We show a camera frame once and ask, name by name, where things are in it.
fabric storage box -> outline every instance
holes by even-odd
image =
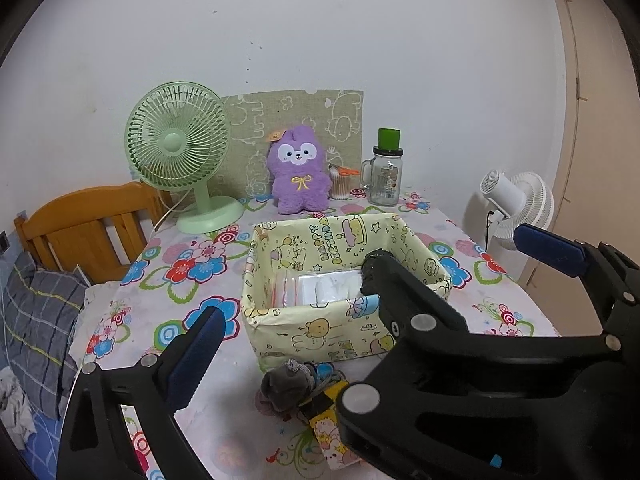
[[[439,260],[392,213],[263,222],[254,228],[242,288],[244,325],[262,369],[286,359],[324,363],[385,352],[394,341],[363,299],[272,308],[276,273],[360,267],[366,254],[391,252],[438,295],[451,278]]]

fan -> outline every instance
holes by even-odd
[[[491,170],[480,183],[482,195],[498,209],[489,218],[487,245],[493,237],[505,249],[515,251],[513,232],[520,224],[547,229],[554,214],[554,197],[542,178],[529,171],[507,178]]]
[[[217,231],[242,216],[228,196],[210,197],[207,180],[229,147],[230,124],[220,98],[196,83],[165,83],[146,94],[129,116],[124,135],[129,163],[157,189],[193,189],[195,205],[178,216],[188,234]]]

jar handle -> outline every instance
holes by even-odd
[[[371,172],[373,171],[373,159],[372,158],[368,158],[367,160],[364,160],[362,162],[362,166],[360,168],[360,185],[362,186],[362,189],[369,189],[370,184],[371,184]],[[365,175],[367,174],[366,171],[366,167],[369,166],[369,178],[365,177]]]

floral tablecloth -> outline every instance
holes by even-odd
[[[270,197],[242,200],[237,224],[209,235],[186,235],[166,224],[132,264],[87,347],[84,361],[102,368],[127,367],[160,353],[193,324],[201,309],[225,314],[225,340],[190,405],[175,418],[216,480],[263,478],[386,478],[364,463],[339,471],[327,467],[311,429],[297,418],[281,420],[256,407],[262,373],[240,314],[244,261],[253,225],[280,216]],[[397,212],[437,254],[452,276],[449,303],[476,333],[553,336],[554,327],[535,303],[482,248],[415,192],[398,206],[367,203],[360,190],[334,200],[318,215]],[[335,364],[348,380],[363,379],[379,361],[370,356]],[[133,408],[124,408],[130,436],[149,480],[162,480]]]

gray plaid fabric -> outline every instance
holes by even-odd
[[[2,332],[11,368],[33,407],[53,419],[60,416],[58,405],[69,396],[78,370],[67,343],[85,290],[68,272],[36,270],[25,252],[3,295]]]

